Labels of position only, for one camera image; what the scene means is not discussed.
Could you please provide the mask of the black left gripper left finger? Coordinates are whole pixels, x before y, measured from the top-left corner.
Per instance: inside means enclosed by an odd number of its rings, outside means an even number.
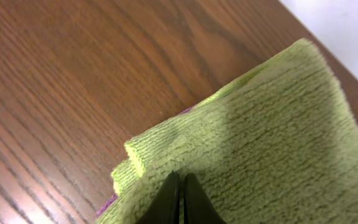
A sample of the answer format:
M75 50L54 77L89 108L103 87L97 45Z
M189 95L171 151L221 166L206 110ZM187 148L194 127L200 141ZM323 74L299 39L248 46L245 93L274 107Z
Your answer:
M137 224L179 224L180 176L171 172Z

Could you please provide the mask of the light green cloth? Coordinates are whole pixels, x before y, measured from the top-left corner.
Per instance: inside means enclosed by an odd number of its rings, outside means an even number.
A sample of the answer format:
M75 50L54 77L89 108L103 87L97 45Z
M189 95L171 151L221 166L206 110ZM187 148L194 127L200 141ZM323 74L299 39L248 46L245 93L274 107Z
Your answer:
M358 223L358 125L306 39L124 147L98 223L135 223L173 171L228 223Z

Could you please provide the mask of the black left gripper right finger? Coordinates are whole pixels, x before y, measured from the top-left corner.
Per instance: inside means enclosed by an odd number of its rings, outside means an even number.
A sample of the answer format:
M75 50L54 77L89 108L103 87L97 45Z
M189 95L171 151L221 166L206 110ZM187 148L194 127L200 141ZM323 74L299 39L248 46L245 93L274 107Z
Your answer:
M185 224L226 224L219 216L194 173L184 183Z

